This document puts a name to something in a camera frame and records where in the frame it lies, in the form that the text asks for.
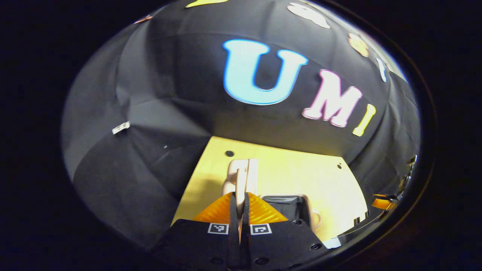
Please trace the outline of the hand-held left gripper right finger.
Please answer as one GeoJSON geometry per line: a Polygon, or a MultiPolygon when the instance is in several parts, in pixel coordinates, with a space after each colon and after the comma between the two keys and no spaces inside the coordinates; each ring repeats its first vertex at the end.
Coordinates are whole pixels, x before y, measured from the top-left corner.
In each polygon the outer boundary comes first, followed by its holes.
{"type": "Polygon", "coordinates": [[[294,271],[329,253],[311,228],[302,195],[246,193],[241,255],[250,271],[294,271]]]}

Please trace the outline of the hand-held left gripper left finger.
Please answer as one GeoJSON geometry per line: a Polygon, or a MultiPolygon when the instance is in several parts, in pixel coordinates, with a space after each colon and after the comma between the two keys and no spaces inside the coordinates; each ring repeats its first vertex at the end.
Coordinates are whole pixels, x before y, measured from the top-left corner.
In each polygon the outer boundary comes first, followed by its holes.
{"type": "Polygon", "coordinates": [[[169,271],[230,271],[239,267],[235,194],[208,207],[212,219],[178,219],[152,249],[169,271]]]}

